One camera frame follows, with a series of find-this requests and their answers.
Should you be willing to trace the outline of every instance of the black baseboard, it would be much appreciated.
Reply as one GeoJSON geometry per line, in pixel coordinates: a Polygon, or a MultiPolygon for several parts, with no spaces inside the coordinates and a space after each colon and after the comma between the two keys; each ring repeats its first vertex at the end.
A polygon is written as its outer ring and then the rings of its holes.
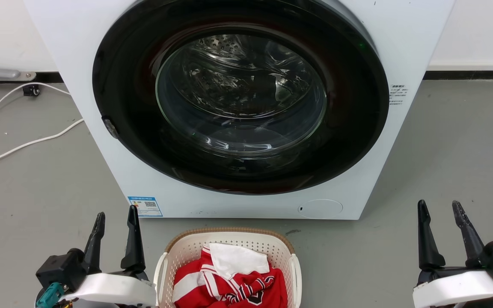
{"type": "Polygon", "coordinates": [[[36,77],[31,81],[6,80],[6,81],[0,81],[0,84],[2,83],[20,84],[20,83],[28,83],[28,82],[63,83],[64,81],[62,80],[62,76],[60,76],[59,72],[39,72],[36,73],[36,77]]]}
{"type": "MultiPolygon", "coordinates": [[[[493,80],[493,71],[427,71],[423,80],[493,80]]],[[[43,83],[63,83],[59,72],[39,72],[34,80],[43,83]]],[[[26,83],[24,81],[0,81],[0,83],[26,83]]]]}
{"type": "Polygon", "coordinates": [[[423,80],[493,80],[493,71],[427,71],[423,80]]]}

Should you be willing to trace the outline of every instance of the teal connector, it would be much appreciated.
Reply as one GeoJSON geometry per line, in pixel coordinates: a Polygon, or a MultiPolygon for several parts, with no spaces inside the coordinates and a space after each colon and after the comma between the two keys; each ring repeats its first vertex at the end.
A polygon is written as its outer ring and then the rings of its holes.
{"type": "Polygon", "coordinates": [[[53,308],[63,295],[64,288],[62,285],[53,282],[36,302],[36,308],[53,308]]]}

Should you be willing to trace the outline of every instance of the energy label sticker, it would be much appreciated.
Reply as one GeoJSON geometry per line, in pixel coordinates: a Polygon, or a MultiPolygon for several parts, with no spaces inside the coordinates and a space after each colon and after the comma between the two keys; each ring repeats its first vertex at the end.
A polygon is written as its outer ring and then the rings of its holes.
{"type": "Polygon", "coordinates": [[[128,198],[131,205],[137,207],[139,217],[163,217],[155,197],[129,196],[128,198]]]}

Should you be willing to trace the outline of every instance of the white washing machine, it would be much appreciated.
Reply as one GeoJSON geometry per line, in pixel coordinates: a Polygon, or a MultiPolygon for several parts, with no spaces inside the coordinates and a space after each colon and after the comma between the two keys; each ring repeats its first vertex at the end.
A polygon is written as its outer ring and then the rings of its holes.
{"type": "Polygon", "coordinates": [[[358,219],[454,0],[25,3],[141,216],[358,219]]]}

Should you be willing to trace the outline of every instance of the white towel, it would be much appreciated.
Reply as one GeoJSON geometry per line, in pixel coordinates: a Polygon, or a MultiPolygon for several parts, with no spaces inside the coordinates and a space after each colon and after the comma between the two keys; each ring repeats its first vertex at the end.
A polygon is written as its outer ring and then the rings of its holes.
{"type": "Polygon", "coordinates": [[[270,271],[267,256],[254,250],[221,243],[207,244],[211,250],[214,269],[219,276],[229,280],[236,273],[249,274],[257,271],[260,274],[270,271]]]}

